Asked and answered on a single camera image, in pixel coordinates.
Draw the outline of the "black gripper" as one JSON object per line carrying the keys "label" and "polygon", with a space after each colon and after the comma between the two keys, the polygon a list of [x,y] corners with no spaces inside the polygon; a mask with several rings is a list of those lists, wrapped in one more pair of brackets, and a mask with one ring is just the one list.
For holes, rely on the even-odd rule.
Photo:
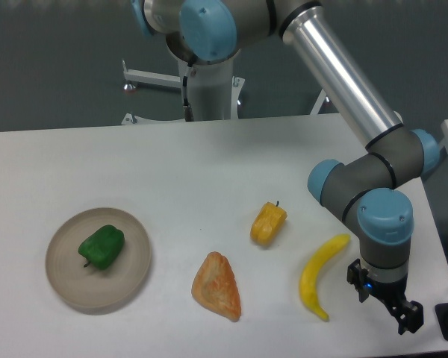
{"label": "black gripper", "polygon": [[416,333],[424,324],[423,305],[408,301],[405,290],[408,262],[396,268],[377,268],[356,259],[347,268],[346,280],[358,293],[360,303],[377,298],[398,323],[398,334]]}

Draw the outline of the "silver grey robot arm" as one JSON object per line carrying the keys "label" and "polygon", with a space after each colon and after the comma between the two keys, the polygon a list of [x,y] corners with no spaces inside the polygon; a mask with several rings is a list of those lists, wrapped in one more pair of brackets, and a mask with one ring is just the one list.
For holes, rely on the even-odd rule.
{"label": "silver grey robot arm", "polygon": [[188,122],[230,119],[230,75],[219,76],[243,47],[278,35],[293,47],[366,149],[350,164],[324,160],[308,190],[357,237],[360,256],[347,280],[361,301],[374,297],[400,333],[423,325],[423,307],[405,296],[411,236],[410,200],[399,191],[440,158],[434,137],[410,131],[380,97],[326,23],[319,1],[133,1],[140,30],[163,34],[179,60]]}

